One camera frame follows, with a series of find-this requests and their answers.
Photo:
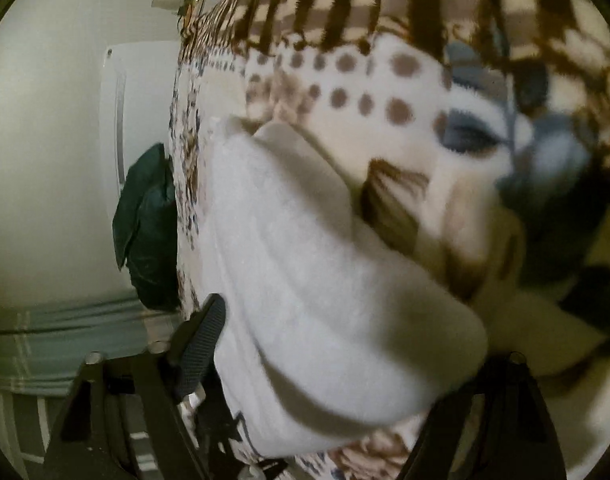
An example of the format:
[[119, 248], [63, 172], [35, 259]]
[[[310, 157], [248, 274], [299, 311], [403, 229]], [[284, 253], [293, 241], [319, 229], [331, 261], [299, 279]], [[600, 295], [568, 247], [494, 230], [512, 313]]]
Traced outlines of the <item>teal striped curtain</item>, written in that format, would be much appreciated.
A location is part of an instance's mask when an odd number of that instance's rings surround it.
[[127, 296], [94, 304], [0, 309], [0, 391], [65, 396], [86, 356], [132, 356], [168, 340], [183, 315]]

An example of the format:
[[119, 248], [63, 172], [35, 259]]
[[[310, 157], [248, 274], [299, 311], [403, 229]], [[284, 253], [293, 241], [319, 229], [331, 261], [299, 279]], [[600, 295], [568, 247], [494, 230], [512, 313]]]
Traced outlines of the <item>cream floral fleece blanket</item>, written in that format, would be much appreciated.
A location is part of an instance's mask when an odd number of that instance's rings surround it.
[[[354, 214], [518, 352], [546, 402], [564, 479], [610, 479], [610, 12], [596, 0], [220, 0], [181, 31], [171, 102], [177, 272], [209, 295], [198, 240], [217, 122], [294, 129]], [[219, 337], [216, 351], [225, 333]], [[426, 411], [331, 450], [265, 457], [216, 367], [193, 408], [288, 479], [401, 479]]]

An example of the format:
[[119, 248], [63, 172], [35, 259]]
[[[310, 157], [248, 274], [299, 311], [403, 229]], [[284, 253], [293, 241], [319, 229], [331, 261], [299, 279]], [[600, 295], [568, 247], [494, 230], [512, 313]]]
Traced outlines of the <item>dark green cloth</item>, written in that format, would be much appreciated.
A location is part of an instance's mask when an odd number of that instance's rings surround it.
[[152, 145], [128, 169], [112, 236], [116, 264], [130, 274], [140, 302], [150, 310], [176, 311], [176, 193], [163, 144]]

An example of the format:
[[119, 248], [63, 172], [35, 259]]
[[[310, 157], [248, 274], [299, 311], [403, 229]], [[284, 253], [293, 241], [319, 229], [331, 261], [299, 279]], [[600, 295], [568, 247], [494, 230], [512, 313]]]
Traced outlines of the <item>white wall air conditioner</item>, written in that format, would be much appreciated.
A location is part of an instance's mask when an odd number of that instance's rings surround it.
[[114, 216], [128, 169], [168, 139], [179, 43], [140, 41], [108, 47], [101, 70], [99, 148], [104, 199]]

